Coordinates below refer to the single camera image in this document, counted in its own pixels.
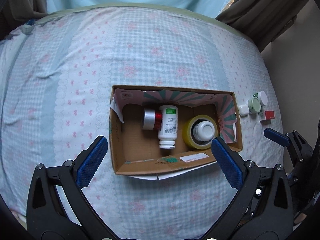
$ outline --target red and white box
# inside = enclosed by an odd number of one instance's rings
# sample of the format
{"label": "red and white box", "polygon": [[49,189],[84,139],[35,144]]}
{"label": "red and white box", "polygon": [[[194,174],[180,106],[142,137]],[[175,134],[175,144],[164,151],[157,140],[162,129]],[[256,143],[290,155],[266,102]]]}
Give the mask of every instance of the red and white box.
{"label": "red and white box", "polygon": [[275,118],[275,112],[274,111],[262,111],[259,113],[259,120],[271,120]]}

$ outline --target green lid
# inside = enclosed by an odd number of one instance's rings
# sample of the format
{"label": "green lid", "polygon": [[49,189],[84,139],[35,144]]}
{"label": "green lid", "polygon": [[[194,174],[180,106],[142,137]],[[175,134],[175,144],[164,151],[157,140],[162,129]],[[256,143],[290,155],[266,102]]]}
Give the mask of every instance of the green lid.
{"label": "green lid", "polygon": [[261,104],[259,99],[257,99],[256,97],[249,99],[248,107],[252,114],[259,113],[261,110]]}

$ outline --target yellow tape roll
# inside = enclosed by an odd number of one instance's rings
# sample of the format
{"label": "yellow tape roll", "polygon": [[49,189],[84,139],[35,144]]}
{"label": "yellow tape roll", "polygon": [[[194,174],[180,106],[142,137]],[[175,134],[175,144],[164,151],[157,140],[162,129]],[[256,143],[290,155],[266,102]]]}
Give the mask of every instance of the yellow tape roll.
{"label": "yellow tape roll", "polygon": [[194,126],[195,123],[198,123],[199,121],[211,122],[215,128],[215,134],[214,134],[213,138],[218,136],[218,128],[217,128],[216,122],[210,116],[205,115],[205,114],[200,114],[200,115],[195,116],[194,118],[189,119],[184,124],[183,129],[182,129],[182,138],[183,138],[185,144],[188,145],[189,147],[199,149],[199,150],[205,150],[205,149],[210,148],[211,141],[209,141],[206,144],[201,145],[201,144],[195,142],[194,137],[191,135],[192,127]]}

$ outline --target bed sheet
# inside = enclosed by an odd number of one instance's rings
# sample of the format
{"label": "bed sheet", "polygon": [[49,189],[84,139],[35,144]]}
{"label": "bed sheet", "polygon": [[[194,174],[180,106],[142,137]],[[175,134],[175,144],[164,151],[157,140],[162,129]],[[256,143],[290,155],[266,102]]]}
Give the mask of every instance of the bed sheet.
{"label": "bed sheet", "polygon": [[[95,8],[22,26],[0,52],[0,193],[15,212],[25,215],[36,164],[61,165],[96,136],[108,138],[114,84],[233,91],[239,105],[264,90],[265,109],[276,118],[241,118],[240,154],[260,166],[282,163],[283,148],[263,136],[266,127],[282,132],[282,123],[259,51],[214,21],[152,8]],[[83,192],[120,238],[174,240],[204,234],[236,191],[217,164],[156,181],[115,175],[109,150]]]}

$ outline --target open box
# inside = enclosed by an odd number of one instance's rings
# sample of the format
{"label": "open box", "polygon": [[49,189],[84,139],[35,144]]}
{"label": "open box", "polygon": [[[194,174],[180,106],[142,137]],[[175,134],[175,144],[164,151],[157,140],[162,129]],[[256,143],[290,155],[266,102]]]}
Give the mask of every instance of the open box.
{"label": "open box", "polygon": [[[172,150],[159,148],[157,131],[141,129],[143,108],[159,109],[163,104],[178,107],[178,138]],[[189,148],[182,139],[184,123],[199,114],[215,120],[218,134],[232,150],[242,150],[239,113],[232,92],[114,85],[110,107],[109,144],[112,166],[119,175],[163,174],[215,162],[210,148]]]}

